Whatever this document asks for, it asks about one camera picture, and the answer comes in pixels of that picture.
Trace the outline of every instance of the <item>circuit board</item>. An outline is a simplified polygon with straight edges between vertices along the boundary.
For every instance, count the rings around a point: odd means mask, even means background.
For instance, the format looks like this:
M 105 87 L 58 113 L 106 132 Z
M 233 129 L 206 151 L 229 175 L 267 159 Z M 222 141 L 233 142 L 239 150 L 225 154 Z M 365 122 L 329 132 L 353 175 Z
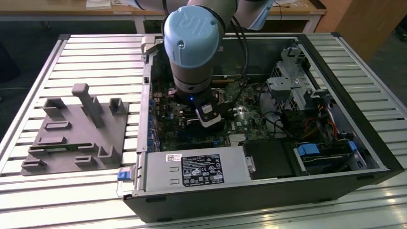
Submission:
M 269 139 L 270 133 L 266 128 L 266 121 L 262 119 L 257 104 L 257 85 L 249 85 L 243 96 L 239 98 L 233 109 L 234 118 L 222 120 L 225 126 L 217 130 L 191 130 L 187 125 L 199 126 L 195 109 L 186 104 L 181 104 L 169 95 L 169 90 L 155 93 L 157 117 L 159 128 L 161 151 L 175 151 L 185 149 L 214 148 L 235 146 L 230 136 L 241 136 L 241 140 Z M 239 84 L 231 83 L 221 90 L 226 101 L 231 101 L 238 92 Z

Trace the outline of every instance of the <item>aluminum profile table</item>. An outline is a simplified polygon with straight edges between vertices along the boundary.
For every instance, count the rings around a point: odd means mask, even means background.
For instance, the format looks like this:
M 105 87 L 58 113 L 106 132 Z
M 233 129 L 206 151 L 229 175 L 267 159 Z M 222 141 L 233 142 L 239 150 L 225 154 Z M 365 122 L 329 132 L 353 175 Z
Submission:
M 145 223 L 118 196 L 118 170 L 23 177 L 49 97 L 79 104 L 75 83 L 89 83 L 101 102 L 130 102 L 123 164 L 137 163 L 141 111 L 142 34 L 71 35 L 58 41 L 0 143 L 0 228 L 401 228 L 407 226 L 407 172 L 339 200 L 169 223 Z M 407 168 L 406 107 L 341 37 L 309 38 L 403 167 Z M 311 71 L 321 87 L 325 84 Z

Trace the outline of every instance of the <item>white table leg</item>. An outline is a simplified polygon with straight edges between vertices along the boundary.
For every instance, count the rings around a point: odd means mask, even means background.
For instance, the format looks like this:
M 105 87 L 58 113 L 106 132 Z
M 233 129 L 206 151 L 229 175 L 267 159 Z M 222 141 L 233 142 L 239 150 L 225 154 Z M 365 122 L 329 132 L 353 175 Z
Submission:
M 311 16 L 311 19 L 309 20 L 309 22 L 306 24 L 303 33 L 313 33 L 313 32 L 315 32 L 315 29 L 317 29 L 321 17 L 322 17 L 321 15 L 313 15 Z
M 141 33 L 146 33 L 146 28 L 145 28 L 145 16 L 143 15 L 138 15 L 134 16 L 134 20 L 135 20 L 135 25 L 137 25 L 137 32 Z

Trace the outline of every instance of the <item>paper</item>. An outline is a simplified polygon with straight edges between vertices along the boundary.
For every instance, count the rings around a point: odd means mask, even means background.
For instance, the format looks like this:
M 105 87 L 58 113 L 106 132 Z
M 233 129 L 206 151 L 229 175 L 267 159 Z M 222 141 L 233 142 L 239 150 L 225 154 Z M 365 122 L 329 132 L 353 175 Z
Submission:
M 111 8 L 110 0 L 87 0 L 87 10 L 105 10 Z
M 113 1 L 113 5 L 117 5 L 117 6 L 129 6 L 127 0 L 111 0 L 111 1 Z
M 278 3 L 277 5 L 285 5 L 285 4 L 290 4 L 290 3 L 295 3 L 299 0 L 275 0 L 275 2 Z

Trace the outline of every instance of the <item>light blue joint cover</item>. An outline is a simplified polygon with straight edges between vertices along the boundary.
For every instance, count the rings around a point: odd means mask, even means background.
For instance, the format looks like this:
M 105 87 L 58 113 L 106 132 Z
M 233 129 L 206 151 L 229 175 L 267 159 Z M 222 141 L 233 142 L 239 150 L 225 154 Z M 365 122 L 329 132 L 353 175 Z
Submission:
M 219 24 L 213 13 L 201 6 L 183 6 L 165 25 L 165 46 L 171 61 L 182 68 L 203 66 L 219 46 Z
M 259 14 L 257 20 L 249 27 L 250 30 L 261 30 L 263 28 L 265 22 L 267 20 L 267 16 L 270 14 L 270 9 L 273 7 L 274 0 L 269 0 L 269 2 L 265 5 L 265 8 L 262 10 L 262 13 Z

